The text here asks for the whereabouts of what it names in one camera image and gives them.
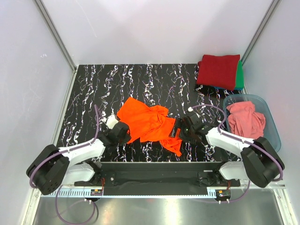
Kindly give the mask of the orange t shirt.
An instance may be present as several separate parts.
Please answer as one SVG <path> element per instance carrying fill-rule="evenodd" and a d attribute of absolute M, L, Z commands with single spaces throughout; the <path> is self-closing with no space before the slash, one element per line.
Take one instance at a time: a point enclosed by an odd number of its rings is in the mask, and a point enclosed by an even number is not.
<path fill-rule="evenodd" d="M 127 142 L 128 144 L 137 139 L 142 143 L 160 142 L 162 147 L 180 157 L 182 140 L 169 136 L 173 130 L 175 119 L 169 118 L 167 115 L 166 107 L 160 105 L 149 107 L 132 97 L 128 98 L 117 112 L 120 121 L 129 126 L 131 139 Z"/>

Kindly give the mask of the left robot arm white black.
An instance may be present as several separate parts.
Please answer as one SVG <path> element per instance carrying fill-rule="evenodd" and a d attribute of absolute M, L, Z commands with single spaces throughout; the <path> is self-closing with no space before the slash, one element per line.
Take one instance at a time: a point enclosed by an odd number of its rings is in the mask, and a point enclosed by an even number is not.
<path fill-rule="evenodd" d="M 87 161 L 103 155 L 111 148 L 124 145 L 130 139 L 129 126 L 117 122 L 111 129 L 99 132 L 96 138 L 81 144 L 60 148 L 47 145 L 26 170 L 30 185 L 43 195 L 78 181 L 95 186 L 101 181 L 101 174 Z"/>

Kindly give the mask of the clear blue plastic bin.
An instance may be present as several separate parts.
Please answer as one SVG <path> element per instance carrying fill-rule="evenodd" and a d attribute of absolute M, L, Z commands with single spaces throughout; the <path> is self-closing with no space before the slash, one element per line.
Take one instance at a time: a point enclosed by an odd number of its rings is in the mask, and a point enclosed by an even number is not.
<path fill-rule="evenodd" d="M 266 138 L 274 150 L 281 148 L 279 134 L 267 103 L 259 96 L 235 94 L 223 101 L 228 131 L 245 138 Z"/>

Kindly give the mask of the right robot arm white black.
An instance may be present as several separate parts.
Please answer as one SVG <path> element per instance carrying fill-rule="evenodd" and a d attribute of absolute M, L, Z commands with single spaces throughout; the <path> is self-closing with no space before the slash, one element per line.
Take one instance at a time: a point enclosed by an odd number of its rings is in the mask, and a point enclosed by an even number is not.
<path fill-rule="evenodd" d="M 223 186 L 229 180 L 249 180 L 264 188 L 283 178 L 285 165 L 264 137 L 251 139 L 231 134 L 214 124 L 202 122 L 196 112 L 177 118 L 169 136 L 191 144 L 207 143 L 241 159 L 219 165 L 207 178 L 208 185 L 215 183 Z"/>

